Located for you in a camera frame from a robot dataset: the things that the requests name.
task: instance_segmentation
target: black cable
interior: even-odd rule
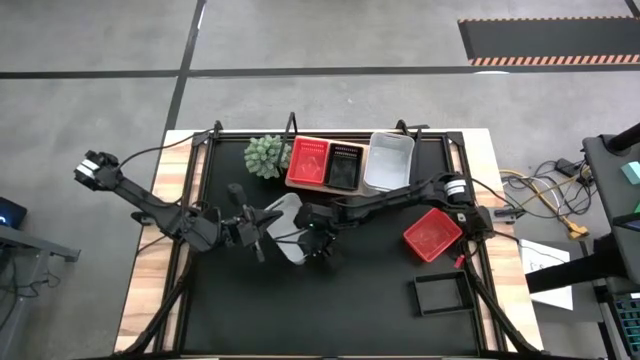
[[[140,255],[141,252],[143,252],[145,249],[147,249],[148,247],[157,244],[160,240],[166,238],[167,235],[162,235],[161,237],[153,240],[152,242],[146,244],[145,246],[141,247],[140,249],[138,249],[138,251],[136,251],[136,256]]]
[[[205,130],[204,133],[210,132],[210,131],[212,131],[214,129],[215,129],[215,127],[212,127],[212,128],[210,128],[208,130]],[[173,144],[164,145],[164,146],[156,146],[156,147],[152,147],[152,148],[148,148],[148,149],[144,149],[144,150],[138,151],[137,153],[134,153],[134,154],[130,155],[129,157],[127,157],[126,159],[122,160],[120,165],[118,165],[118,167],[116,168],[116,172],[118,170],[122,169],[122,167],[126,163],[128,163],[129,161],[133,160],[134,158],[136,158],[136,157],[138,157],[138,156],[140,156],[142,154],[146,154],[146,153],[149,153],[149,152],[152,152],[152,151],[160,151],[160,150],[164,150],[164,149],[168,149],[168,148],[174,147],[176,145],[180,145],[183,142],[185,142],[185,141],[187,141],[189,139],[192,139],[193,137],[195,137],[195,136],[197,136],[199,134],[202,134],[202,133],[201,132],[195,132],[195,133],[191,134],[191,136],[187,136],[186,138],[184,138],[184,139],[182,139],[182,140],[180,140],[178,142],[175,142]]]
[[[505,203],[507,203],[508,205],[510,205],[512,208],[514,209],[521,209],[524,212],[526,212],[527,214],[537,217],[537,218],[541,218],[541,219],[556,219],[558,216],[567,216],[567,215],[571,215],[571,213],[566,213],[566,214],[557,214],[555,216],[544,216],[544,215],[539,215],[539,214],[535,214],[527,209],[524,208],[524,206],[522,206],[522,204],[520,204],[518,201],[516,201],[513,197],[511,197],[510,195],[507,194],[507,196],[518,206],[514,205],[513,203],[511,203],[510,201],[508,201],[507,199],[505,199],[504,197],[498,195],[498,193],[496,193],[493,189],[491,189],[489,186],[485,185],[484,183],[480,182],[479,180],[476,180],[474,178],[471,178],[471,180],[475,183],[477,183],[478,185],[482,186],[483,188],[489,190],[489,192],[491,192],[491,194],[493,194],[493,196],[497,197],[498,199],[504,201]],[[581,202],[579,202],[578,204],[576,204],[575,206],[578,206],[580,204],[582,204],[583,202],[587,201],[589,198],[582,200]]]
[[[307,231],[307,229],[299,229],[299,230],[296,230],[296,231],[294,231],[292,233],[275,237],[275,238],[273,238],[273,241],[277,242],[277,243],[281,243],[281,244],[304,244],[304,242],[300,242],[300,241],[287,241],[287,240],[281,240],[281,239],[286,239],[288,237],[291,237],[291,236],[294,236],[294,235],[298,235],[298,234],[303,233],[305,231]]]
[[[17,278],[17,268],[18,268],[18,266],[16,265],[15,255],[13,255],[11,257],[11,259],[12,259],[11,262],[13,263],[13,274],[12,274],[12,281],[11,282],[13,283],[14,293],[17,294],[17,292],[18,292],[18,278]],[[18,295],[14,295],[13,296],[13,303],[11,304],[11,307],[9,308],[9,312],[7,312],[7,315],[5,315],[5,317],[2,320],[2,322],[0,322],[0,333],[4,329],[4,326],[7,324],[7,322],[9,321],[9,318],[11,317],[11,314],[13,313],[13,310],[15,310],[17,304],[18,304]]]
[[[553,168],[552,170],[550,170],[550,171],[547,171],[547,172],[544,172],[544,173],[540,173],[540,170],[541,170],[545,165],[547,165],[547,164],[552,164],[552,165],[554,166],[554,168]],[[549,172],[557,171],[557,169],[556,169],[556,165],[557,165],[557,161],[548,160],[548,161],[545,161],[545,162],[543,162],[542,164],[540,164],[540,165],[536,168],[536,170],[535,170],[535,172],[534,172],[533,176],[531,176],[531,177],[529,177],[529,178],[521,178],[521,177],[519,177],[519,176],[509,175],[509,176],[505,176],[505,177],[503,177],[503,180],[504,180],[504,179],[506,179],[506,181],[509,183],[509,186],[511,186],[511,187],[512,187],[512,188],[514,188],[514,189],[522,190],[522,189],[525,189],[525,188],[529,188],[531,191],[533,191],[533,192],[536,192],[536,193],[537,193],[537,191],[535,190],[535,188],[534,188],[534,186],[533,186],[533,183],[532,183],[532,179],[531,179],[531,178],[538,178],[538,179],[544,178],[544,179],[549,180],[550,182],[552,182],[554,185],[556,185],[556,186],[557,186],[557,185],[558,185],[558,182],[557,182],[555,179],[553,179],[553,178],[552,178],[552,177],[550,177],[550,176],[545,176],[545,175],[544,175],[544,174],[547,174],[547,173],[549,173]],[[561,220],[561,219],[560,219],[560,217],[561,217],[561,216],[568,216],[568,215],[584,215],[584,214],[586,214],[586,213],[589,211],[589,209],[591,208],[591,204],[592,204],[592,201],[591,201],[592,199],[591,199],[591,198],[593,197],[593,194],[594,194],[594,193],[592,193],[592,192],[591,192],[591,188],[590,188],[588,185],[585,185],[585,184],[589,184],[588,179],[586,179],[586,178],[584,177],[584,175],[583,175],[583,169],[584,169],[584,167],[585,167],[585,166],[586,166],[586,161],[584,161],[584,160],[577,161],[577,162],[575,162],[575,163],[572,163],[572,164],[569,164],[569,165],[565,166],[565,168],[574,168],[574,169],[575,169],[576,167],[578,167],[578,176],[579,176],[579,179],[583,179],[583,180],[584,180],[583,182],[580,182],[580,184],[582,185],[582,187],[581,187],[581,188],[580,188],[580,189],[579,189],[579,190],[574,194],[574,197],[573,197],[572,199],[570,199],[570,200],[569,200],[569,199],[567,199],[568,191],[569,191],[570,189],[567,189],[567,193],[566,193],[566,194],[565,194],[565,192],[564,192],[560,187],[557,187],[557,189],[556,189],[556,190],[558,190],[558,191],[560,192],[560,196],[562,196],[562,199],[563,199],[563,204],[562,204],[562,205],[563,205],[563,206],[565,206],[565,205],[566,205],[566,206],[567,206],[567,208],[569,209],[569,212],[567,212],[567,213],[565,213],[565,214],[561,214],[561,213],[559,213],[559,212],[554,212],[554,217],[547,217],[547,216],[542,216],[542,215],[533,214],[533,213],[531,213],[530,211],[528,211],[528,210],[526,210],[526,209],[523,209],[523,210],[525,210],[526,212],[528,212],[530,215],[532,215],[532,216],[534,216],[534,217],[542,217],[542,218],[547,218],[547,219],[556,218],[556,219],[558,219],[559,221]],[[513,180],[520,182],[523,186],[522,186],[522,187],[519,187],[519,186],[514,185],[514,183],[512,182]],[[573,201],[577,200],[578,196],[580,195],[580,193],[581,193],[582,191],[586,191],[587,198],[586,198],[586,199],[584,199],[583,201],[580,201],[580,202],[579,202],[578,204],[576,204],[576,205],[572,205],[571,203],[572,203]],[[518,203],[518,202],[517,202],[513,197],[511,197],[509,194],[506,194],[506,195],[507,195],[510,199],[512,199],[515,203]],[[578,209],[577,207],[578,207],[580,204],[584,203],[584,201],[588,201],[588,203],[584,206],[584,208],[582,208],[582,209]]]
[[[556,259],[556,260],[558,260],[558,261],[562,262],[563,264],[564,264],[564,263],[566,263],[566,261],[564,261],[564,260],[562,260],[562,259],[559,259],[559,258],[557,258],[557,257],[555,257],[555,256],[553,256],[553,255],[545,254],[545,253],[540,252],[540,251],[538,251],[538,250],[536,250],[536,249],[534,249],[534,248],[532,248],[532,247],[522,245],[522,244],[520,243],[521,239],[518,239],[517,237],[515,237],[515,236],[513,236],[513,235],[505,234],[505,233],[503,233],[503,232],[495,231],[495,230],[494,230],[493,232],[494,232],[494,233],[496,233],[496,234],[498,234],[498,235],[500,235],[500,236],[504,236],[504,237],[507,237],[507,238],[509,238],[509,239],[511,239],[511,240],[514,240],[514,241],[518,244],[518,246],[520,246],[520,247],[522,247],[522,248],[529,249],[529,250],[531,250],[531,251],[533,251],[533,252],[537,252],[538,254],[540,254],[540,255],[542,255],[542,256],[548,256],[548,257],[550,257],[550,258]]]

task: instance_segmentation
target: black basket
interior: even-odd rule
[[[360,185],[363,149],[358,146],[331,144],[329,161],[324,175],[327,187],[354,191]]]
[[[413,284],[422,316],[473,310],[473,295],[464,271],[416,276]],[[451,302],[454,296],[457,302]]]

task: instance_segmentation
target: yellow cable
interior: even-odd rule
[[[589,167],[586,166],[582,172],[584,173]],[[511,169],[504,169],[504,170],[499,170],[501,173],[507,173],[507,174],[513,174],[516,175],[520,178],[527,178],[528,176],[525,176],[524,174],[522,174],[521,172],[515,171],[515,170],[511,170]],[[569,182],[571,182],[571,184],[569,184],[569,187],[573,186],[573,184],[575,184],[575,182],[578,181],[578,175],[573,176],[571,178],[569,178],[566,181],[563,181],[555,186],[551,186],[546,190],[541,191],[540,189],[538,189],[538,187],[532,182],[531,185],[532,187],[535,189],[535,195],[528,198],[527,200],[525,200],[525,202],[521,203],[520,205],[524,205],[526,203],[528,203],[529,201],[535,199],[535,198],[539,198],[540,201],[542,201],[543,203],[545,203],[545,205],[547,205],[547,207],[549,209],[554,209],[553,204],[546,198],[544,197],[542,194],[547,192],[547,191],[551,191],[553,189],[557,189],[559,188],[561,185],[567,184]],[[578,237],[581,236],[585,236],[589,234],[589,230],[585,227],[585,226],[579,226],[578,224],[574,223],[573,221],[569,220],[569,218],[567,218],[564,215],[560,215],[560,208],[556,209],[556,211],[553,211],[556,215],[559,215],[560,218],[562,219],[562,223],[567,227],[567,229],[569,230],[569,237],[571,239],[576,239]]]
[[[558,184],[556,184],[556,185],[554,185],[554,186],[551,186],[551,187],[549,187],[548,189],[544,189],[544,190],[542,190],[542,191],[538,190],[538,193],[537,193],[537,194],[535,194],[535,195],[533,195],[532,197],[528,198],[528,199],[527,199],[527,200],[525,200],[524,202],[521,202],[521,203],[520,203],[520,205],[524,205],[524,204],[528,203],[529,201],[531,201],[531,200],[533,200],[533,199],[535,199],[535,198],[537,198],[537,197],[540,197],[542,194],[546,193],[547,191],[551,191],[551,190],[553,190],[553,189],[557,189],[557,188],[559,188],[560,186],[562,186],[562,185],[564,185],[564,184],[568,184],[568,183],[570,183],[570,182],[576,182],[576,180],[578,180],[578,175],[573,176],[573,177],[570,177],[569,179],[567,179],[567,180],[565,180],[565,181],[563,181],[563,182],[561,182],[561,183],[558,183]]]

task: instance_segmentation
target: succulent plant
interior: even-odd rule
[[[280,164],[276,164],[281,148],[280,135],[267,135],[260,139],[251,138],[249,147],[244,150],[244,160],[249,172],[265,179],[280,177],[278,167],[288,168],[291,160],[291,146],[285,144],[282,160]]]

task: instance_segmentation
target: black stand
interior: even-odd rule
[[[612,234],[595,240],[594,254],[568,263],[528,273],[529,292],[537,293],[609,276],[626,277],[627,271]]]

